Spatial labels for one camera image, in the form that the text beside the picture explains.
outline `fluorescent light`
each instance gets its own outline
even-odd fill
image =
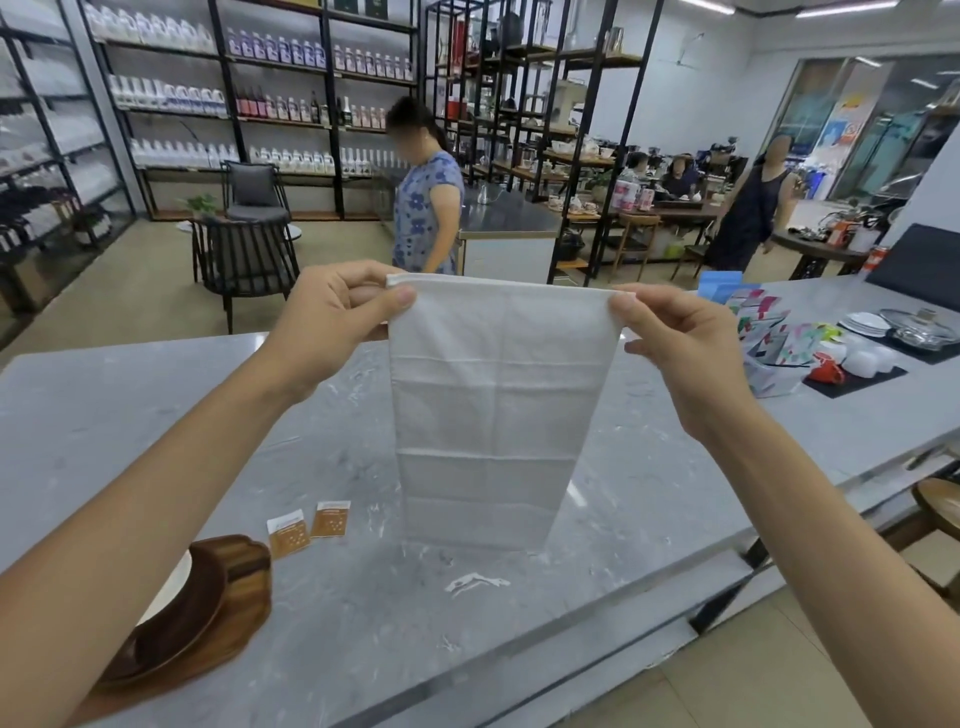
[[[736,8],[732,8],[729,5],[722,5],[721,3],[713,3],[710,0],[680,0],[682,3],[687,3],[688,5],[696,5],[698,8],[703,8],[704,10],[721,12],[724,15],[733,15],[736,12]]]
[[[895,8],[900,0],[872,0],[866,3],[852,3],[850,5],[827,5],[822,8],[810,8],[800,11],[797,17],[822,17],[823,15],[840,15],[845,12],[885,11]]]

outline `stack of plates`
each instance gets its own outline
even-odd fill
[[[861,336],[882,338],[890,330],[890,325],[875,313],[849,313],[840,320],[840,326],[848,328]]]

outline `gray cushion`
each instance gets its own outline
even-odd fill
[[[279,206],[274,190],[274,170],[268,164],[231,164],[233,202],[239,206]]]
[[[227,208],[227,218],[247,223],[289,223],[290,213],[286,207],[279,206],[231,205]]]

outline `brown saucer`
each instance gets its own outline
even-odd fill
[[[97,685],[121,685],[163,667],[206,630],[227,590],[227,572],[209,550],[190,547],[193,566],[167,608],[138,626],[104,670]]]

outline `round white table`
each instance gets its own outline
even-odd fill
[[[177,223],[177,230],[180,232],[191,232],[193,229],[190,226],[189,220],[180,220]],[[287,225],[287,232],[290,233],[291,240],[299,240],[303,235],[303,231],[293,224]]]

